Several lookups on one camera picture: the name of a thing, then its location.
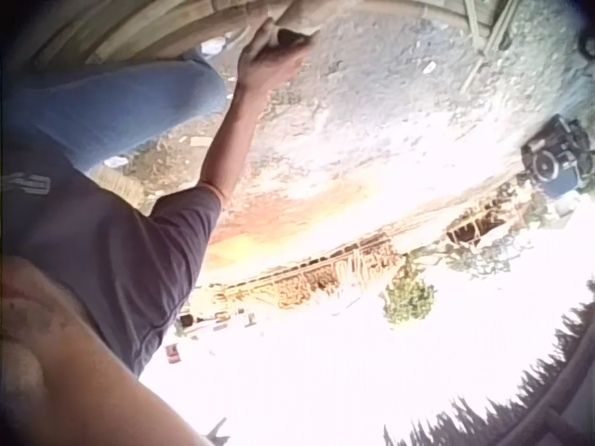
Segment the bright sky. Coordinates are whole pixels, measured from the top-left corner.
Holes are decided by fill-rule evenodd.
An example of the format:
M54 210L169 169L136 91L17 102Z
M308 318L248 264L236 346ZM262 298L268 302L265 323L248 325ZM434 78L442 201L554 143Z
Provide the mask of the bright sky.
M227 416L229 446L384 446L385 423L407 436L456 396L483 413L485 397L506 400L551 352L561 315L589 300L593 221L584 203L565 230L535 232L509 274L471 282L432 269L424 321L392 330L382 301L363 296L339 316L322 308L189 342L176 365L160 351L141 381L201 433Z

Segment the hand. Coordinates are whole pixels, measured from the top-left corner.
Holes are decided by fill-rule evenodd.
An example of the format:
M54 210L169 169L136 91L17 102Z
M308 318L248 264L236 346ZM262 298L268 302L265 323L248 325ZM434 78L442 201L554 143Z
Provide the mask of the hand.
M298 72L314 46L316 34L291 46L272 46L277 32L274 20L267 19L244 48L238 63L239 88L266 96Z

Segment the skin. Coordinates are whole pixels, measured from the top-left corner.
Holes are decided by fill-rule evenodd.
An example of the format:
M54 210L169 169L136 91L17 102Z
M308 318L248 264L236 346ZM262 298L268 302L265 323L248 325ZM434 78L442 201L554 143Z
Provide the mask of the skin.
M245 48L238 84L196 187L229 200L268 94L289 80L311 50L302 40L271 47L267 20ZM102 343L68 290L34 265L2 258L1 407L32 445L205 446L161 399Z

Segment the man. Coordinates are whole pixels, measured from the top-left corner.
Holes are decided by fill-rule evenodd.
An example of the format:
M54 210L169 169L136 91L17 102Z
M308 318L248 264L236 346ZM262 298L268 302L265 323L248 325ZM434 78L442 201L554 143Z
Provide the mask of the man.
M313 45L271 47L274 33L267 20L244 49L197 185L149 217L80 170L214 110L222 84L200 58L37 79L3 103L2 409L31 444L206 444L136 377L196 282L268 93Z

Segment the knee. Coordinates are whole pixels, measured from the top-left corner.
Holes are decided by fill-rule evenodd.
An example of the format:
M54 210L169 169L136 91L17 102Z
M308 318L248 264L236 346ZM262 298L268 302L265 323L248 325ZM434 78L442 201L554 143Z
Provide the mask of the knee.
M192 91L188 92L187 113L189 118L207 116L223 110L227 88L217 71L204 61L188 60L196 71Z

